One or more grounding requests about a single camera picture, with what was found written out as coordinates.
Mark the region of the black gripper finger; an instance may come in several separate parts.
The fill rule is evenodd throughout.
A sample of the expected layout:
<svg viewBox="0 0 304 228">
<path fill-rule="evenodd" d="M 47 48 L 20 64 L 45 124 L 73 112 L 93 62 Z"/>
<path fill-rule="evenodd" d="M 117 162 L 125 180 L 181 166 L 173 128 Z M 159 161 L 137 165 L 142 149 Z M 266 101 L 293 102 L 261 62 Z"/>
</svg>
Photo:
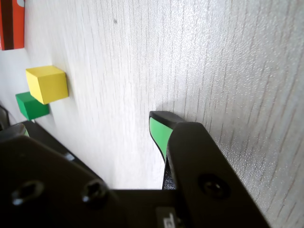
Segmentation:
<svg viewBox="0 0 304 228">
<path fill-rule="evenodd" d="M 0 132 L 0 225 L 3 228 L 124 228 L 106 183 L 26 135 Z"/>
<path fill-rule="evenodd" d="M 168 111 L 149 113 L 165 162 L 162 187 L 176 190 L 188 228 L 267 228 L 268 222 L 205 127 Z"/>
</svg>

